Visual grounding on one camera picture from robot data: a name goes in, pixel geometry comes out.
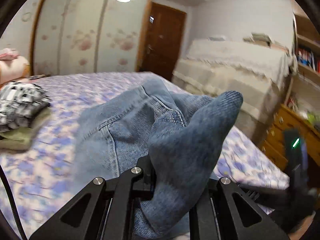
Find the blue denim jacket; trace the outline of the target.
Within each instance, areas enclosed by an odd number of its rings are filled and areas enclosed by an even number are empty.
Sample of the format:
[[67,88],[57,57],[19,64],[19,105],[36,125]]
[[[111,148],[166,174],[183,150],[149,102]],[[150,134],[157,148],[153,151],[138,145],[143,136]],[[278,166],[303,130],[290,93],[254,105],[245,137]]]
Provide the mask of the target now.
[[152,79],[84,110],[75,134],[72,191],[95,177],[111,179],[148,155],[156,171],[152,200],[135,212],[134,239],[188,232],[199,200],[242,106],[242,94],[178,94]]

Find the wooden drawer cabinet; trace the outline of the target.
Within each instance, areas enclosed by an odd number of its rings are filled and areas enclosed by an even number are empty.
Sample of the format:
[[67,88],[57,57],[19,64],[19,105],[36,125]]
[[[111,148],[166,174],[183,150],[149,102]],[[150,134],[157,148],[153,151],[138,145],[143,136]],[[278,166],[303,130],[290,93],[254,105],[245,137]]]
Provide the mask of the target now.
[[265,139],[259,148],[283,171],[289,159],[285,150],[289,147],[297,148],[300,145],[298,138],[306,143],[308,170],[319,173],[319,132],[284,105],[274,115],[274,121],[266,130]]

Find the purple floral bed blanket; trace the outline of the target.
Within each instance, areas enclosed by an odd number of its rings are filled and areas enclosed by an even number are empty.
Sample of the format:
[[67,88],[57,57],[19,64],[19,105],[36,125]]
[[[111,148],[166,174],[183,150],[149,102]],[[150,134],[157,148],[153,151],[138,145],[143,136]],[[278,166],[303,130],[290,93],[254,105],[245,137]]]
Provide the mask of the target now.
[[[36,80],[49,95],[51,114],[28,151],[1,150],[1,166],[9,181],[25,234],[30,236],[72,197],[74,134],[84,109],[132,89],[152,73],[92,73],[44,77]],[[223,143],[213,177],[284,189],[288,176],[281,172],[248,137],[233,128]]]

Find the folded light green garment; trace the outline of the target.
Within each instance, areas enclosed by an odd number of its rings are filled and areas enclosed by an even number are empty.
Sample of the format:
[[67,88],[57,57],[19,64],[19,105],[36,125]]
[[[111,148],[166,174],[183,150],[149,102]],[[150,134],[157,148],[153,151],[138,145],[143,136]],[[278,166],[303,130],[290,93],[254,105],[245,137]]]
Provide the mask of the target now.
[[50,116],[51,109],[46,107],[40,111],[29,127],[19,127],[8,132],[1,132],[1,150],[28,150],[42,126],[50,119]]

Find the wooden bookshelf with books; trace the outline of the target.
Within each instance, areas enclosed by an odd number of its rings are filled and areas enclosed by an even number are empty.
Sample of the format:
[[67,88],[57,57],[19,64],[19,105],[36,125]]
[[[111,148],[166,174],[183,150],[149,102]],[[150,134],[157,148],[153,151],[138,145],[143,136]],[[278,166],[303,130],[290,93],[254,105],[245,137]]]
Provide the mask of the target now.
[[297,103],[309,111],[319,111],[319,33],[311,20],[294,14],[297,73],[293,74],[285,103],[294,97]]

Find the black white patterned garment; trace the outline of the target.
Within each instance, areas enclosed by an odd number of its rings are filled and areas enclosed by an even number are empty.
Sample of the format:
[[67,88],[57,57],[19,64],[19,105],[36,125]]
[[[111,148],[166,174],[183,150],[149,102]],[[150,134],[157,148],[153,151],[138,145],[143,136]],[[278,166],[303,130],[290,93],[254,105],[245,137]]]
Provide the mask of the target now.
[[34,83],[10,82],[1,88],[1,132],[28,127],[50,106],[46,91]]

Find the beige lace covered furniture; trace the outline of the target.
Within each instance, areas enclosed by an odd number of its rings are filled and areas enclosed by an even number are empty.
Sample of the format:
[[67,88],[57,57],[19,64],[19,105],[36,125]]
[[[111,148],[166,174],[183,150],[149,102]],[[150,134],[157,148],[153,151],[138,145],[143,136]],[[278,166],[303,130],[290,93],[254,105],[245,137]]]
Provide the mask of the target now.
[[257,145],[296,72],[296,57],[287,50],[197,39],[177,61],[172,83],[195,95],[216,97],[230,90],[240,92],[244,101],[235,125]]

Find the pink bear print quilt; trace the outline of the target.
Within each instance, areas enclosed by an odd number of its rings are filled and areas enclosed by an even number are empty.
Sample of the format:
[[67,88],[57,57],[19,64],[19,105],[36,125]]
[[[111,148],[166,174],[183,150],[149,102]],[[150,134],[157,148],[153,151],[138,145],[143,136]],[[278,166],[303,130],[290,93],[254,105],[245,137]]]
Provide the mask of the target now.
[[1,86],[14,80],[31,76],[29,61],[16,49],[1,49]]

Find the floral sliding wardrobe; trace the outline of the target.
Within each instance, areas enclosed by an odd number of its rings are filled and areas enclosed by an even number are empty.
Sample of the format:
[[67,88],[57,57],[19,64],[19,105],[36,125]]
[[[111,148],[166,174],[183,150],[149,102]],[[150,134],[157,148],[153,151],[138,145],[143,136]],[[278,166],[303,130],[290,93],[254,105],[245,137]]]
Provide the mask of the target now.
[[31,36],[34,74],[135,72],[152,0],[40,0]]

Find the brown wooden door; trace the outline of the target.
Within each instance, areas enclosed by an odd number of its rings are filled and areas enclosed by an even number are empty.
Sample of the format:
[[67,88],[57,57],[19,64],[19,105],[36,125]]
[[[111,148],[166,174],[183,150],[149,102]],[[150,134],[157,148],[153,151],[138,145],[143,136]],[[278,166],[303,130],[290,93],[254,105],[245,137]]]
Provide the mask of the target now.
[[186,13],[153,2],[140,72],[152,72],[168,81],[179,58]]

